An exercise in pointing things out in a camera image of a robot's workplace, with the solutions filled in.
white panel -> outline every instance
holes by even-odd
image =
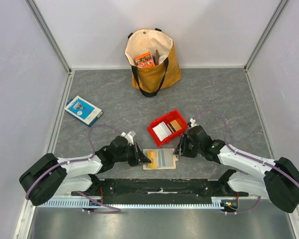
[[[0,239],[25,192],[19,176],[44,153],[66,73],[22,0],[0,0]]]
[[[181,66],[242,66],[279,0],[36,0],[73,68],[128,67],[127,36],[160,28]]]
[[[275,157],[299,169],[299,0],[287,5],[250,78]]]

